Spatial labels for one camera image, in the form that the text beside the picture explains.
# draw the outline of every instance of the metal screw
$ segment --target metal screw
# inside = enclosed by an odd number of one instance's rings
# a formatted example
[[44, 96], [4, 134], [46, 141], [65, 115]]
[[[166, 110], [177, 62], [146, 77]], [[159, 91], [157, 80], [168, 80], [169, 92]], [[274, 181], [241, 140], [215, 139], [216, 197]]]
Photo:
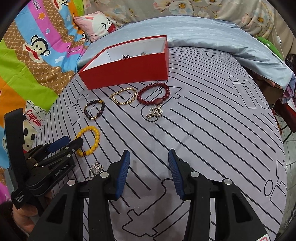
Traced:
[[100, 176], [101, 176], [102, 178], [106, 178], [106, 177], [109, 176], [109, 173], [108, 173], [108, 172], [102, 172], [102, 173], [100, 174]]
[[230, 185], [230, 184], [232, 184], [232, 181], [229, 178], [226, 178], [226, 179], [224, 179], [224, 183], [226, 185]]
[[73, 186], [75, 184], [75, 180], [71, 179], [67, 182], [68, 186]]
[[198, 172], [191, 172], [190, 175], [192, 177], [198, 177], [200, 174]]

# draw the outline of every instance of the human hand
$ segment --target human hand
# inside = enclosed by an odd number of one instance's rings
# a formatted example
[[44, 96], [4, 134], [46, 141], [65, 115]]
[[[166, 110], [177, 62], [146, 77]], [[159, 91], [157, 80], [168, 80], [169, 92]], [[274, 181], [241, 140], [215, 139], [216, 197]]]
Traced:
[[[51, 192], [45, 195], [45, 200], [47, 205], [49, 205], [52, 200]], [[37, 214], [37, 208], [30, 204], [23, 205], [19, 210], [17, 210], [14, 205], [12, 207], [12, 217], [15, 223], [28, 234], [32, 232], [35, 226], [30, 217], [36, 216]]]

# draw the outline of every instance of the orange star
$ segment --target orange star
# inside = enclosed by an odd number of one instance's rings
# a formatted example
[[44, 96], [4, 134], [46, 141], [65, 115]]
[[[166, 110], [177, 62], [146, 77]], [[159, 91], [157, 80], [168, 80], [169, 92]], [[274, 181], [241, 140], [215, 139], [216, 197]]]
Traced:
[[38, 19], [44, 19], [46, 17], [44, 12], [39, 13]]

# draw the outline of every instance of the white star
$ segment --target white star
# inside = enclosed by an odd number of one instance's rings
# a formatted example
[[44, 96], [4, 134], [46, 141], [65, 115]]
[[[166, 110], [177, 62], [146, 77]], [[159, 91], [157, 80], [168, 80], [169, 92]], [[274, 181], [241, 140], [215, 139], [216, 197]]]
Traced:
[[57, 64], [58, 62], [62, 61], [64, 57], [65, 57], [65, 55], [60, 56], [59, 58], [55, 59], [56, 64]]

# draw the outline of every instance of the open box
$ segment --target open box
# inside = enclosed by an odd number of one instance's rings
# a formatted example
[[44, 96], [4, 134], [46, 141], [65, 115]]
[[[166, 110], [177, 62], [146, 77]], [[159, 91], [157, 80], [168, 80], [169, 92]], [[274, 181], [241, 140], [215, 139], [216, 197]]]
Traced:
[[[129, 55], [130, 58], [122, 59], [123, 55]], [[89, 90], [133, 82], [167, 80], [168, 61], [166, 35], [152, 36], [103, 49], [78, 74]]]

